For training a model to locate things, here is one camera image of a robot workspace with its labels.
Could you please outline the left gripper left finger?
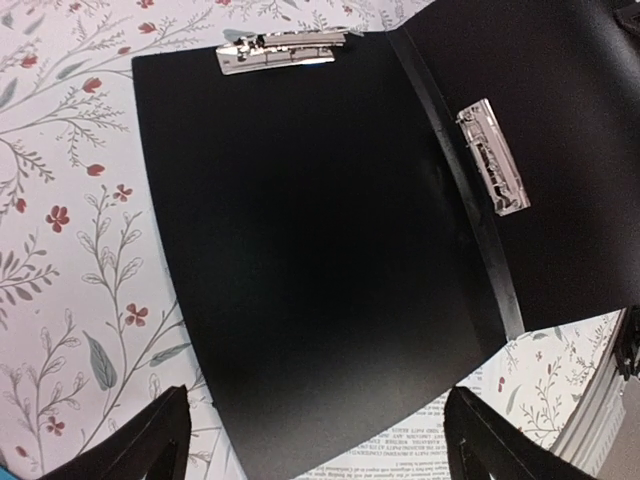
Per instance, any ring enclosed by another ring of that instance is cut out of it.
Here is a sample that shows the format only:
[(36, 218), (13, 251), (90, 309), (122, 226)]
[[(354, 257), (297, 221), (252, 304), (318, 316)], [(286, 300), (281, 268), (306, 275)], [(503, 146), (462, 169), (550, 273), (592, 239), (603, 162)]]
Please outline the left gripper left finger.
[(44, 477), (181, 480), (191, 427), (187, 388), (170, 387), (106, 440)]

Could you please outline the printed paper sheet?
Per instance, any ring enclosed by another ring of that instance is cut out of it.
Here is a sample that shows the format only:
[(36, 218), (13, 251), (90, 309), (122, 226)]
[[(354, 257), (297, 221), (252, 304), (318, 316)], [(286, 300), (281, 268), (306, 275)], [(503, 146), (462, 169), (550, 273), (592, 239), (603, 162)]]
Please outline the printed paper sheet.
[(413, 415), (304, 473), (306, 480), (449, 479), (443, 393)]

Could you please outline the black clip folder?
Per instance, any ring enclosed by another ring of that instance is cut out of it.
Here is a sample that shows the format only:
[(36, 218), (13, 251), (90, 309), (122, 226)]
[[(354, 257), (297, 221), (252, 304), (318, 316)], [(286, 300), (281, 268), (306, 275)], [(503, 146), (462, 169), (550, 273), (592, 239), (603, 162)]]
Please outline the black clip folder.
[(171, 279), (251, 479), (639, 300), (635, 1), (437, 1), (132, 73)]

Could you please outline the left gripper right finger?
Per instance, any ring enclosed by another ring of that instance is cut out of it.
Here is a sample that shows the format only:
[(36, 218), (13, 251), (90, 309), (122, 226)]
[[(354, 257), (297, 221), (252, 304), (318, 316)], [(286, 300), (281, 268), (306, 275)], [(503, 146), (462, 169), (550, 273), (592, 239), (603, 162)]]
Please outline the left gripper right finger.
[(453, 479), (591, 478), (535, 444), (467, 387), (454, 387), (448, 394), (444, 434)]

